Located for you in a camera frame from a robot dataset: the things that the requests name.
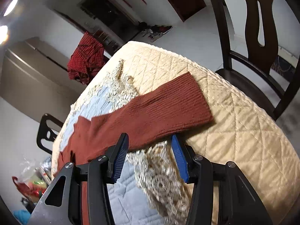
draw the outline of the beige quilted fabric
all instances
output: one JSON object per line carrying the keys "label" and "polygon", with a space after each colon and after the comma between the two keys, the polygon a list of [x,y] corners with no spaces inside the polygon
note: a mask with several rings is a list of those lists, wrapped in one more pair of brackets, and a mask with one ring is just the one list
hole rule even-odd
{"label": "beige quilted fabric", "polygon": [[[236,162],[263,201],[274,224],[278,224],[299,195],[300,160],[282,130],[266,112],[212,71],[181,55],[140,42],[123,46],[78,101],[101,82],[120,59],[125,60],[123,72],[133,76],[133,85],[139,95],[187,71],[192,74],[203,90],[214,122],[187,132],[187,143],[211,162]],[[57,167],[59,138],[60,135],[53,144],[53,170]],[[217,203],[215,193],[214,205]],[[214,224],[217,210],[214,206]]]}

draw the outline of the screw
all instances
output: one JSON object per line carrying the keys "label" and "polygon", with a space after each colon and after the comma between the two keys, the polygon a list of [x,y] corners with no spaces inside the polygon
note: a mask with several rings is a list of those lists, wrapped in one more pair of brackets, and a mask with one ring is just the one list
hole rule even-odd
{"label": "screw", "polygon": [[73,167],[73,162],[68,162],[68,163],[66,163],[66,165],[64,166],[65,168],[71,168],[71,167]]}
{"label": "screw", "polygon": [[103,157],[98,159],[98,161],[105,161],[105,160],[106,160],[106,156],[103,156]]}
{"label": "screw", "polygon": [[196,161],[202,161],[203,160],[203,156],[201,156],[201,155],[195,155],[194,158],[195,158]]}
{"label": "screw", "polygon": [[236,164],[234,162],[228,162],[228,166],[234,168],[236,167]]}

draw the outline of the white floor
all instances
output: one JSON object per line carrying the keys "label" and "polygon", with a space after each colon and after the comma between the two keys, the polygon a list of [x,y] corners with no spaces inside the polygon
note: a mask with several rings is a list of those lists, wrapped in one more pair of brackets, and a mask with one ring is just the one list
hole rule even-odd
{"label": "white floor", "polygon": [[[226,13],[231,49],[246,57],[248,57],[245,41],[234,36],[233,26],[229,18],[229,13]],[[208,6],[184,23],[174,26],[174,28],[161,38],[151,43],[147,36],[142,37],[140,34],[135,37],[136,41],[152,44],[157,47],[162,47],[166,50],[181,54],[184,57],[195,61],[212,71],[216,71],[223,67],[220,39],[215,21],[215,16],[211,6]],[[248,69],[243,64],[233,60],[232,67],[250,79],[265,95],[270,99],[272,104],[276,106],[279,102],[279,97],[269,87],[269,85]],[[288,82],[271,70],[271,76],[285,90]],[[300,155],[300,92],[297,93],[291,104],[288,106],[282,116],[276,121],[279,127],[286,134],[294,146],[298,155]]]}

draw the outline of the red-brown garment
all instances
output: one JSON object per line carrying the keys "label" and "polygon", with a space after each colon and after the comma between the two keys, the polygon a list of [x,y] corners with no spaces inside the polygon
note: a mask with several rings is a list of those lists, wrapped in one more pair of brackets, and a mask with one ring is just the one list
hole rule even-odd
{"label": "red-brown garment", "polygon": [[[188,72],[153,92],[132,99],[113,113],[79,117],[68,145],[60,153],[59,170],[64,163],[84,164],[116,144],[120,134],[129,136],[129,149],[141,149],[151,142],[212,120],[201,89]],[[82,192],[84,225],[89,224],[86,186]]]}
{"label": "red-brown garment", "polygon": [[105,65],[103,57],[103,44],[85,32],[68,63],[69,79],[88,85]]}

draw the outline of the chair seat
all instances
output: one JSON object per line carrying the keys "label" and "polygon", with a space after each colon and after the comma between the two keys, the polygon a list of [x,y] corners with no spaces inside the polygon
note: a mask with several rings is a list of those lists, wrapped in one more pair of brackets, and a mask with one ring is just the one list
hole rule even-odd
{"label": "chair seat", "polygon": [[271,118],[275,119],[273,114],[274,106],[266,95],[250,80],[235,70],[222,68],[217,70],[216,73],[244,92],[244,94],[251,98],[259,107],[263,108]]}

